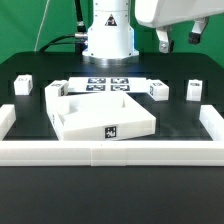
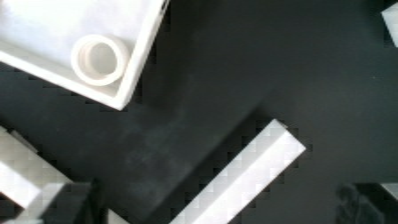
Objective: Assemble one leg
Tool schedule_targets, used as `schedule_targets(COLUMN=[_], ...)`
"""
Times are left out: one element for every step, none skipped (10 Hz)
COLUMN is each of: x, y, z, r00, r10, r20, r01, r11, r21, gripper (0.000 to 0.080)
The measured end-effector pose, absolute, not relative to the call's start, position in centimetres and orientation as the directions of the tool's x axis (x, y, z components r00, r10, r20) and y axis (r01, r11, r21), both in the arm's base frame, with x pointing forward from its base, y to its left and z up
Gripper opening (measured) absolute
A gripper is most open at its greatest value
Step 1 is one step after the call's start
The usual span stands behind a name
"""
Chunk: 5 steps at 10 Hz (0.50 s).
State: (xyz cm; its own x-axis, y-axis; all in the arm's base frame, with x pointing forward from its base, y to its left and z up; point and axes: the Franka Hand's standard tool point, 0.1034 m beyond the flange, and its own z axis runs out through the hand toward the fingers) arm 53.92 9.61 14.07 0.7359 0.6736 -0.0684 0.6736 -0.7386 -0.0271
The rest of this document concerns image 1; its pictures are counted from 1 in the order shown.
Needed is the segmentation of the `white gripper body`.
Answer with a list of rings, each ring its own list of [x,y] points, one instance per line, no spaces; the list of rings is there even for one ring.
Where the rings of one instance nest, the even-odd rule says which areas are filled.
[[[224,12],[224,0],[135,0],[140,25],[157,28]]]

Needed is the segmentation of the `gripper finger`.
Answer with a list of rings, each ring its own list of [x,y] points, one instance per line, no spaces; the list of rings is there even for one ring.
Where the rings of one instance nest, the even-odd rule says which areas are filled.
[[[173,49],[173,41],[170,38],[170,27],[162,26],[156,29],[159,39],[159,51],[162,53],[171,53]]]
[[[189,33],[188,42],[197,45],[201,42],[202,34],[209,23],[208,17],[198,18],[194,20],[194,26]]]

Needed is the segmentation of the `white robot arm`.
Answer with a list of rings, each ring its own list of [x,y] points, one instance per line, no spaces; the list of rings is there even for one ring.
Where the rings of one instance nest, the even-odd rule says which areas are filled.
[[[130,9],[131,0],[93,0],[93,23],[82,53],[86,62],[107,65],[138,59]],[[159,51],[170,53],[173,24],[194,21],[189,42],[198,44],[209,17],[224,13],[224,0],[135,0],[134,12],[140,25],[156,29]]]

